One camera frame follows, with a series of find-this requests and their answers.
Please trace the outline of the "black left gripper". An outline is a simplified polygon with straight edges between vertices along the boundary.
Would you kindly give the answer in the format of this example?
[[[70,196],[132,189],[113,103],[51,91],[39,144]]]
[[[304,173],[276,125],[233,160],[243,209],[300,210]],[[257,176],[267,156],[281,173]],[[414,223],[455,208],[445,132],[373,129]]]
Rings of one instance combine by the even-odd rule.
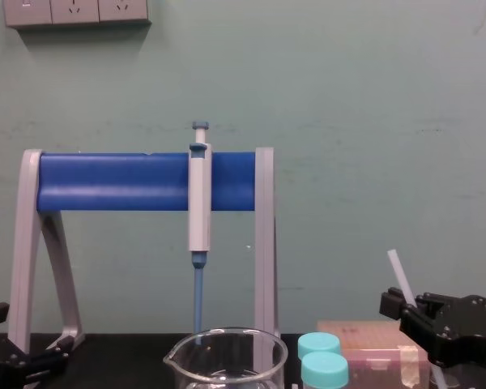
[[[0,324],[7,320],[10,305],[0,302]],[[0,334],[0,388],[23,388],[25,383],[37,383],[65,372],[71,354],[71,338],[37,355],[24,353]]]

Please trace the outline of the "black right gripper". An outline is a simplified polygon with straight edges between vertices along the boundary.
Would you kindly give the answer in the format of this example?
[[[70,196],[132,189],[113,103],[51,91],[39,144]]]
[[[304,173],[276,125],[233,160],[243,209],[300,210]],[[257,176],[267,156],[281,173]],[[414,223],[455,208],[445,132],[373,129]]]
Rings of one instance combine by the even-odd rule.
[[[399,321],[399,330],[427,353],[430,362],[436,362],[433,349],[440,335],[441,365],[486,368],[486,297],[423,293],[410,303],[400,289],[389,288],[382,294],[379,313]]]

